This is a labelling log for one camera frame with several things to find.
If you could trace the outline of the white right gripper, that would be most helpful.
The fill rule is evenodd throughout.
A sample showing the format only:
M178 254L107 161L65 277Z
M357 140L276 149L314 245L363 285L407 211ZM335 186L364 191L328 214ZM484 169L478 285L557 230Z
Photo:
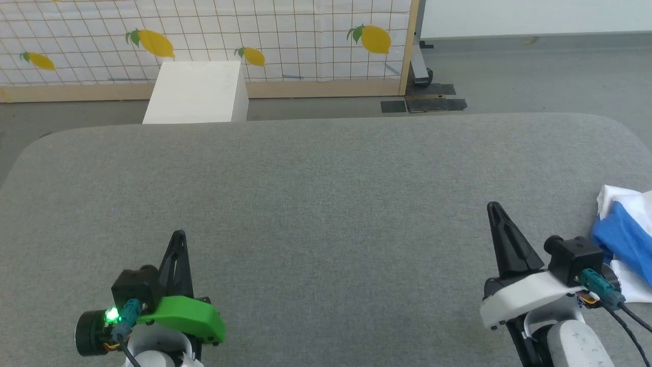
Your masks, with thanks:
M526 277L498 290L480 303L480 318L484 327L496 327L500 322L507 322L552 304L568 294L575 295L585 290L581 285L565 285L547 270L538 272L544 263L501 204L489 202L486 209L499 276Z

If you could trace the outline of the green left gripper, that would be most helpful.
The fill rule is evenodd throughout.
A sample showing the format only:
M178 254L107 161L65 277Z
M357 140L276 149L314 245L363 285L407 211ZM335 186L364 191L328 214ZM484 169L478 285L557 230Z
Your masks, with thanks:
M184 230L173 232L161 260L159 272L164 297L161 298L156 311L140 316L137 324L158 324L194 336L202 340L203 344L224 343L226 327L221 314L211 303L194 298Z

